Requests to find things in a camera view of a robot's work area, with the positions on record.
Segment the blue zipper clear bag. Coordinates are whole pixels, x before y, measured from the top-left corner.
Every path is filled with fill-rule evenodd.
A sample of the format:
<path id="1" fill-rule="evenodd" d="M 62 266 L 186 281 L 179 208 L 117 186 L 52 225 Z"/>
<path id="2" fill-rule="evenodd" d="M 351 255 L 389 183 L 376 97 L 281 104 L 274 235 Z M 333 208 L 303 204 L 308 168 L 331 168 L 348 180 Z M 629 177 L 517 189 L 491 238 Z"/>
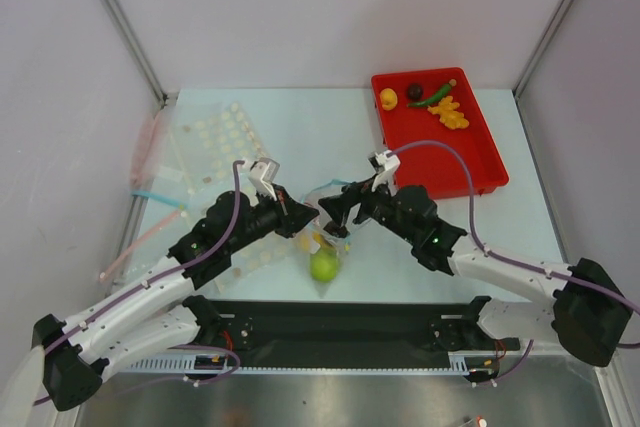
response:
<path id="1" fill-rule="evenodd" d="M 326 182 L 318 187 L 315 187 L 303 194 L 299 198 L 299 202 L 303 204 L 307 204 L 309 206 L 313 206 L 317 208 L 320 212 L 320 215 L 314 219 L 312 222 L 307 224 L 305 228 L 296 235 L 298 236 L 306 236 L 312 242 L 312 252 L 306 253 L 302 252 L 306 257 L 306 270 L 310 276 L 311 282 L 313 284 L 314 289 L 317 291 L 319 297 L 324 299 L 327 297 L 329 289 L 332 284 L 336 281 L 341 271 L 343 270 L 344 262 L 346 257 L 349 255 L 351 250 L 351 238 L 355 231 L 358 229 L 358 226 L 345 223 L 344 226 L 349 231 L 349 236 L 345 239 L 335 238 L 330 236 L 324 231 L 324 226 L 331 221 L 329 215 L 319 206 L 318 200 L 323 197 L 334 196 L 342 193 L 342 189 L 349 184 L 349 181 L 345 181 L 342 179 L 332 179 L 329 182 Z M 315 254 L 316 252 L 321 251 L 328 254 L 332 254 L 337 256 L 340 260 L 340 269 L 337 276 L 331 282 L 318 282 L 312 279 L 310 275 L 310 256 Z"/>

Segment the dark mangosteen toy front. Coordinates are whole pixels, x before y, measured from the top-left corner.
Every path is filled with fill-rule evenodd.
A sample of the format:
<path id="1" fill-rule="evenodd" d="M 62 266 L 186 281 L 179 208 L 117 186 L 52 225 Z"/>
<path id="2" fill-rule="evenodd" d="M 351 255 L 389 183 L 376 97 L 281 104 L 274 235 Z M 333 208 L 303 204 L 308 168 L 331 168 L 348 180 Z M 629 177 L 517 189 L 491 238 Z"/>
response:
<path id="1" fill-rule="evenodd" d="M 324 226 L 324 231 L 332 237 L 345 239 L 349 236 L 349 231 L 344 225 L 340 225 L 333 220 Z"/>

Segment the green toy apple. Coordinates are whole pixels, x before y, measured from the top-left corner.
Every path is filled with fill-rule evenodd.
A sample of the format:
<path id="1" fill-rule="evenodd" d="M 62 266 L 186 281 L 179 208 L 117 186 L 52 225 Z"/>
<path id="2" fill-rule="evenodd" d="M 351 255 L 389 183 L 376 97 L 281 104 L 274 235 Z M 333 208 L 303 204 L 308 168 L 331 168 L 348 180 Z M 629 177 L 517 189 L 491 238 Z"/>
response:
<path id="1" fill-rule="evenodd" d="M 318 251 L 310 256 L 310 275 L 318 282 L 331 282 L 338 274 L 340 260 L 337 256 Z"/>

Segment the orange toy fruit pieces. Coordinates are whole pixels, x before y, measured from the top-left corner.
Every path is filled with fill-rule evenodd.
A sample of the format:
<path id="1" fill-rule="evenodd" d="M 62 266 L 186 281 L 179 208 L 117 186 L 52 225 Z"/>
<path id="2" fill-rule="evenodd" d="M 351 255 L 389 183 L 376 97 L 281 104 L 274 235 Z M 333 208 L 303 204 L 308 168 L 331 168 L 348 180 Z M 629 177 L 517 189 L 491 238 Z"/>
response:
<path id="1" fill-rule="evenodd" d="M 452 96 L 442 98 L 437 105 L 428 108 L 432 115 L 436 115 L 439 122 L 450 130 L 460 130 L 469 127 L 469 120 L 459 110 L 460 104 Z"/>

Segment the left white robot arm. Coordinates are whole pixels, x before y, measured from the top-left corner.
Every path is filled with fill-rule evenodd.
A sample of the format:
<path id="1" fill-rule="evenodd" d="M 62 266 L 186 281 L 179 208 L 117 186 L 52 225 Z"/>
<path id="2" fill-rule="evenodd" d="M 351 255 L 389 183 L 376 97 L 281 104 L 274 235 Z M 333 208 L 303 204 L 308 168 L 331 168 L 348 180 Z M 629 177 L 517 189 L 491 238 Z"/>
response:
<path id="1" fill-rule="evenodd" d="M 32 343 L 45 351 L 48 401 L 71 410 L 139 359 L 191 342 L 214 344 L 220 323 L 197 290 L 230 268 L 237 252 L 270 234 L 290 239 L 319 215 L 284 187 L 273 190 L 255 203 L 240 191 L 222 193 L 139 280 L 63 320 L 40 318 Z"/>

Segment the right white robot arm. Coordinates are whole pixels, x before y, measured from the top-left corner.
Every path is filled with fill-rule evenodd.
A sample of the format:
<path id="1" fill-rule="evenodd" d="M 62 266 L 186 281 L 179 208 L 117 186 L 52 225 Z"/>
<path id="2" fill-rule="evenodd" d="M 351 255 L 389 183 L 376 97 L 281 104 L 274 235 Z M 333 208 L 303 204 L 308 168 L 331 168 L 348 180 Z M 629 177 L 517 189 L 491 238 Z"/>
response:
<path id="1" fill-rule="evenodd" d="M 525 260 L 490 248 L 469 232 L 442 220 L 423 186 L 391 192 L 385 185 L 354 182 L 320 207 L 332 223 L 373 220 L 405 240 L 430 271 L 471 278 L 519 296 L 516 303 L 490 299 L 463 320 L 461 335 L 473 348 L 495 338 L 557 342 L 578 360 L 606 367 L 632 315 L 605 269 L 582 258 L 576 264 Z"/>

